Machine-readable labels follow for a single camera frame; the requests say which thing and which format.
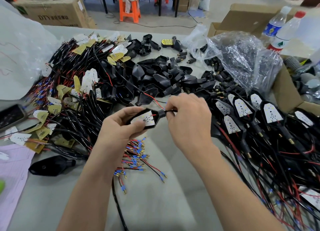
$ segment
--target forearm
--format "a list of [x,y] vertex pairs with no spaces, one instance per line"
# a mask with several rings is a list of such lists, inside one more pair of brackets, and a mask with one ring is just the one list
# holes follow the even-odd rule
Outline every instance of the forearm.
[[[208,149],[218,153],[216,146]],[[199,157],[194,163],[225,231],[282,231],[280,222],[247,188],[228,164],[216,158]]]
[[110,197],[111,168],[99,169],[90,162],[83,168],[57,231],[104,230]]

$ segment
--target person's left hand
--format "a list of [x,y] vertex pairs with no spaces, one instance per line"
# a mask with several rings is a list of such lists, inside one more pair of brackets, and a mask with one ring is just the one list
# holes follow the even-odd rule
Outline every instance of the person's left hand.
[[128,140],[146,132],[144,121],[136,121],[130,125],[125,123],[142,107],[125,107],[108,116],[102,124],[98,139],[92,149],[88,162],[97,168],[111,166],[113,170],[121,167],[121,159]]

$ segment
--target blue bottle label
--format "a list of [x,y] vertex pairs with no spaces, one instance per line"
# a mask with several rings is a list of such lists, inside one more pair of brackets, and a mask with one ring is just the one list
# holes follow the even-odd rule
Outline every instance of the blue bottle label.
[[280,28],[281,28],[281,26],[274,26],[274,25],[268,23],[268,25],[266,26],[266,28],[263,31],[263,34],[265,34],[269,37],[274,37]]

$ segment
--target hand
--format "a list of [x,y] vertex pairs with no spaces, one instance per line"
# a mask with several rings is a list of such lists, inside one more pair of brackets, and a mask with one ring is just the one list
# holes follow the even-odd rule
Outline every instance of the hand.
[[92,166],[105,167],[110,165],[112,171],[121,167],[121,159],[128,140],[134,139],[146,131],[144,121],[136,121],[130,125],[125,123],[138,112],[142,107],[126,107],[108,116],[102,124],[98,139],[92,149],[88,162]]
[[203,98],[181,93],[171,96],[166,105],[169,130],[175,145],[192,162],[199,152],[213,146],[211,140],[211,112]]

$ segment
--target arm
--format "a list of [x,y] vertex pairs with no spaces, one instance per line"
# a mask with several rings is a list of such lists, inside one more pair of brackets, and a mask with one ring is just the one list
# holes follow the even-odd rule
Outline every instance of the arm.
[[128,140],[144,133],[143,121],[124,124],[142,110],[142,107],[126,107],[103,121],[57,231],[105,229],[113,173],[121,166]]
[[210,136],[211,112],[194,94],[171,96],[166,110],[174,143],[195,167],[210,195],[225,231],[283,231],[280,222],[262,205],[227,163]]

